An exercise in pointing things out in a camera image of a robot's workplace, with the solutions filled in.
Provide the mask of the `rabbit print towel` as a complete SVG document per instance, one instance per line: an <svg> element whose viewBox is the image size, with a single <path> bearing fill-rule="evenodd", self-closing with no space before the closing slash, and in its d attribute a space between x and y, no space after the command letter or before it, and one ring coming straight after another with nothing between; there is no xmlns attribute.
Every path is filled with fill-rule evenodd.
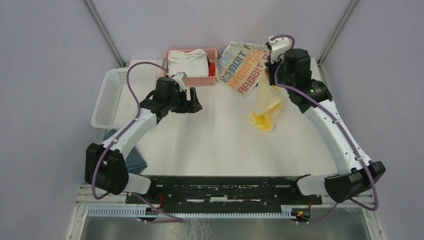
<svg viewBox="0 0 424 240"><path fill-rule="evenodd" d="M267 59L265 45L232 41L218 58L217 81L243 98L265 76Z"/></svg>

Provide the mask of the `yellow duck towel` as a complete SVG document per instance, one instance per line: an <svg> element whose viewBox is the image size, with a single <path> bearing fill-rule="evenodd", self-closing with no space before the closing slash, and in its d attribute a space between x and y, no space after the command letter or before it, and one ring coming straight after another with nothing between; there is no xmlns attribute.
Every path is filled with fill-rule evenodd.
<svg viewBox="0 0 424 240"><path fill-rule="evenodd" d="M270 85L269 75L266 74L258 82L255 107L246 119L252 127L272 132L286 104L287 98L282 95L278 86Z"/></svg>

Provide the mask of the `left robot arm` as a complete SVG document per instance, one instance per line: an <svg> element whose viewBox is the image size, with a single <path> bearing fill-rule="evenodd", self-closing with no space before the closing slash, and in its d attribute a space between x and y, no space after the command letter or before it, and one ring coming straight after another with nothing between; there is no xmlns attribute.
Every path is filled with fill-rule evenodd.
<svg viewBox="0 0 424 240"><path fill-rule="evenodd" d="M140 104L136 116L101 144L91 143L85 153L84 180L93 189L113 195L138 193L147 204L154 202L158 191L151 179L130 173L127 157L141 138L168 113L197 113L202 105L196 89L185 88L187 76L179 72L172 77L160 77L155 89Z"/></svg>

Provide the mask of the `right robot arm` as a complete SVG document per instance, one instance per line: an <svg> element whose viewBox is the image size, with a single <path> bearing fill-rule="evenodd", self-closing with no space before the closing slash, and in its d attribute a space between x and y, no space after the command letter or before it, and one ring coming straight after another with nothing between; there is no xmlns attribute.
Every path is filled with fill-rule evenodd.
<svg viewBox="0 0 424 240"><path fill-rule="evenodd" d="M324 141L336 167L329 175L305 175L289 189L289 199L302 204L310 195L329 196L336 203L347 200L365 207L354 198L371 191L375 211L379 205L377 181L386 172L381 161L373 161L355 141L337 110L324 82L312 77L311 57L304 49L285 53L271 51L265 63L272 86L287 91L290 101L307 117Z"/></svg>

